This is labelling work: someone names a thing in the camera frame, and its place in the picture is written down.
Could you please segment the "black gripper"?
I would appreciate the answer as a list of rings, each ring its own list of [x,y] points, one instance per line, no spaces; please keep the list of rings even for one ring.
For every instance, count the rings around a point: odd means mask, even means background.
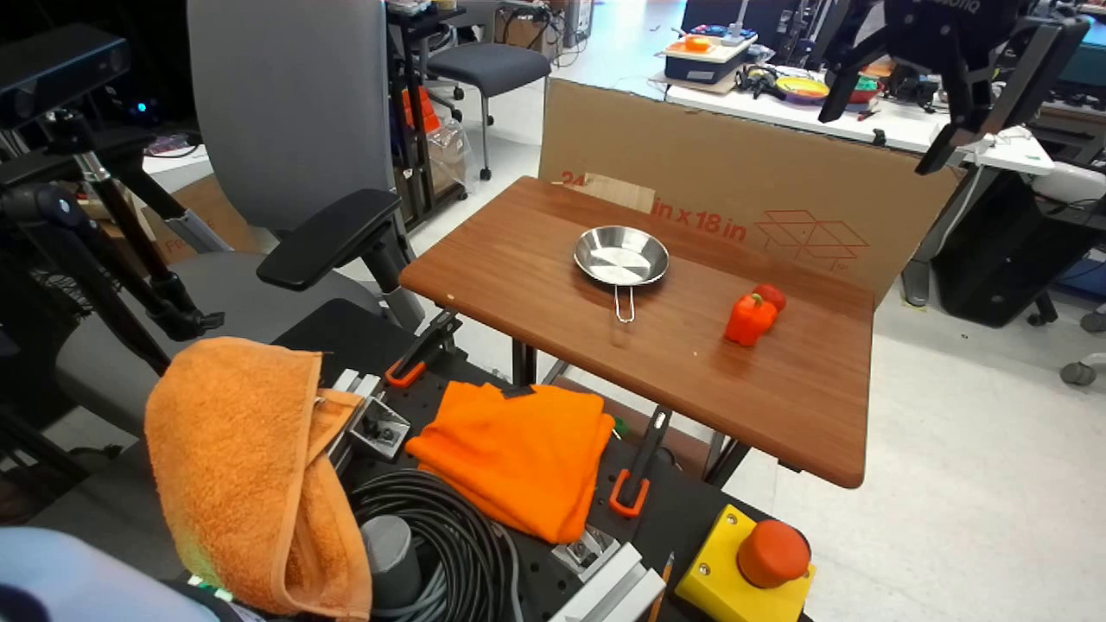
[[[858,42],[828,61],[820,117],[836,122],[858,77],[882,56],[969,77],[948,91],[952,122],[915,161],[918,174],[935,174],[959,145],[1029,122],[1089,36],[1086,17],[1024,17],[1024,9],[1026,0],[876,0]]]

